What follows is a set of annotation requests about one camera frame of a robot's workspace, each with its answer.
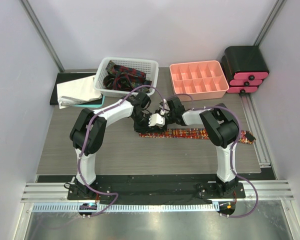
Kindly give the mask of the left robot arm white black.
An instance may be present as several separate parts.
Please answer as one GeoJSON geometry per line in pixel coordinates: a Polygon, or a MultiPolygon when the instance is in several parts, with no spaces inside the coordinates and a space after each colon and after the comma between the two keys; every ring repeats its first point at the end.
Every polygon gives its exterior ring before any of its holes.
{"type": "Polygon", "coordinates": [[[117,102],[97,110],[84,108],[69,135],[77,156],[77,174],[69,190],[90,200],[97,194],[95,161],[96,153],[101,148],[106,128],[124,118],[132,118],[133,128],[137,133],[146,133],[150,113],[145,113],[151,104],[150,97],[140,92],[123,97],[117,102]]]}

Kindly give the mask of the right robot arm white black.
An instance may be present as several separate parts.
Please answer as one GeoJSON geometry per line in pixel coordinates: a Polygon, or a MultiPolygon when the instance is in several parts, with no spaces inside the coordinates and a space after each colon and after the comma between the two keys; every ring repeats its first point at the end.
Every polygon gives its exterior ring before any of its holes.
{"type": "Polygon", "coordinates": [[[236,147],[241,128],[237,118],[224,104],[213,107],[200,107],[186,110],[178,97],[165,101],[161,108],[167,116],[167,124],[182,126],[203,124],[207,136],[216,147],[217,171],[216,193],[223,198],[232,195],[238,186],[236,170],[236,147]]]}

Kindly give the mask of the black pink drawer unit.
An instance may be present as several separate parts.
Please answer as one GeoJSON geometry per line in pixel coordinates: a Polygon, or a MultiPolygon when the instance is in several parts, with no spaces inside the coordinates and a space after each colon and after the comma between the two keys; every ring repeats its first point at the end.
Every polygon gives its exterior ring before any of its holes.
{"type": "Polygon", "coordinates": [[[221,67],[229,94],[250,94],[258,90],[270,71],[258,46],[229,46],[224,50],[221,67]]]}

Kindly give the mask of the white folded cloth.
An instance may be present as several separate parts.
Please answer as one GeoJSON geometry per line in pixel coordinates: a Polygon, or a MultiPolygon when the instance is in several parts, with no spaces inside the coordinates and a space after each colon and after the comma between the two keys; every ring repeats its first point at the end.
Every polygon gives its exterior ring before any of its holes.
{"type": "Polygon", "coordinates": [[[94,76],[88,76],[56,85],[57,102],[60,109],[73,107],[102,98],[94,88],[94,76]]]}

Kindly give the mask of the teal tray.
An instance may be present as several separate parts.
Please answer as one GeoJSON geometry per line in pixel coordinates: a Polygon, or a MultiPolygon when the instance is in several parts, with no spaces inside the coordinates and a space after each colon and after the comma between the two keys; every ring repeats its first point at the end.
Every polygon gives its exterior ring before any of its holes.
{"type": "Polygon", "coordinates": [[[105,97],[102,95],[102,98],[98,99],[98,100],[94,100],[94,101],[90,101],[90,102],[86,102],[83,104],[77,104],[75,105],[75,107],[80,107],[80,108],[100,108],[103,106],[105,101],[105,97]]]}

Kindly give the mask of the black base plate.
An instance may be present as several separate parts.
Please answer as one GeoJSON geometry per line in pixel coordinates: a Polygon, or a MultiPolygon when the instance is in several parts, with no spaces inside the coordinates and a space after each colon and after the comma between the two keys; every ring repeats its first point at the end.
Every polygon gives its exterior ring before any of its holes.
{"type": "Polygon", "coordinates": [[[70,200],[95,200],[108,203],[115,197],[122,204],[132,201],[143,204],[146,201],[173,200],[214,200],[246,197],[245,188],[241,182],[228,196],[220,196],[216,189],[216,176],[213,174],[153,174],[153,175],[98,175],[92,190],[97,194],[83,198],[69,190],[74,183],[67,182],[70,200]]]}

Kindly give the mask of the dark red blue ties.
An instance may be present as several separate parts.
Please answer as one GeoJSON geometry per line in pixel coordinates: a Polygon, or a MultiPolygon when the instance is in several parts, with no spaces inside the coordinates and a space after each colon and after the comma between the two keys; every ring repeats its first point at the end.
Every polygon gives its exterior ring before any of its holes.
{"type": "Polygon", "coordinates": [[[107,90],[130,92],[140,86],[152,85],[152,81],[147,80],[147,74],[135,68],[109,61],[105,70],[107,76],[103,79],[103,86],[107,90]]]}

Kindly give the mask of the multicoloured patterned tie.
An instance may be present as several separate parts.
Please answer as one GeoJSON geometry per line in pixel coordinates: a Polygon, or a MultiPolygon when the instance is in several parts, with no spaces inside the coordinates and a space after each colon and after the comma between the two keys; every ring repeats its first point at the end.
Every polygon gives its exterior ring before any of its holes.
{"type": "MultiPolygon", "coordinates": [[[[169,139],[198,139],[209,140],[204,128],[170,128],[164,132],[139,133],[142,138],[169,138],[169,139]]],[[[253,144],[256,138],[250,131],[242,130],[239,142],[242,144],[253,144]]]]}

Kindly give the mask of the pink compartment organizer tray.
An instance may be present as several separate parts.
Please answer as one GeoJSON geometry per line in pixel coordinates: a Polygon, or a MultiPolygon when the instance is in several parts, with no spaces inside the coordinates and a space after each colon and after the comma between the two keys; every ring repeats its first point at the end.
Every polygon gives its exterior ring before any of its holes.
{"type": "Polygon", "coordinates": [[[170,65],[170,76],[173,92],[180,100],[220,99],[229,90],[229,84],[216,60],[175,63],[170,65]]]}

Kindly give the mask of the aluminium rail frame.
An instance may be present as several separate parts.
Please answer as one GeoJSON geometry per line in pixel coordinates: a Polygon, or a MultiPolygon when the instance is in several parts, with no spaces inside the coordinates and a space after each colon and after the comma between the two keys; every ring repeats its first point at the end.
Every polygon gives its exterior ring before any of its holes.
{"type": "Polygon", "coordinates": [[[29,183],[26,185],[21,202],[33,203],[37,212],[80,212],[106,213],[129,212],[209,212],[218,211],[229,203],[248,201],[252,204],[261,201],[292,201],[294,196],[289,184],[283,180],[243,182],[235,194],[219,197],[209,190],[181,191],[177,195],[157,195],[155,193],[120,193],[118,199],[111,196],[93,196],[80,199],[61,183],[29,183]]]}

